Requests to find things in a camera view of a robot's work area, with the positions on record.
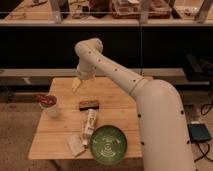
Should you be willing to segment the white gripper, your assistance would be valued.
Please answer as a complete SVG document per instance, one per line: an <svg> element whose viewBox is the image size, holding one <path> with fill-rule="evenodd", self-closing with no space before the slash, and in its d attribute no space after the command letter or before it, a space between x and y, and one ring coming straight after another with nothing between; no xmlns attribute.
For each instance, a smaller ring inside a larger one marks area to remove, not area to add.
<svg viewBox="0 0 213 171"><path fill-rule="evenodd" d="M90 70L82 69L80 65L77 66L77 75L78 78L73 79L72 88L73 92L76 92L78 88L82 85L82 80L88 80L95 77L95 69L92 68Z"/></svg>

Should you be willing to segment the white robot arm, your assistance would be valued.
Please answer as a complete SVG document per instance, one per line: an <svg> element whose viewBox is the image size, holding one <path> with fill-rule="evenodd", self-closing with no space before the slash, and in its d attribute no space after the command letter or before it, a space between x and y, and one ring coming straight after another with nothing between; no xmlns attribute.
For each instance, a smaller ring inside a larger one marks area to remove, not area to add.
<svg viewBox="0 0 213 171"><path fill-rule="evenodd" d="M78 77L100 70L136 102L144 171L196 171L181 97L169 82L147 79L102 54L100 39L75 45Z"/></svg>

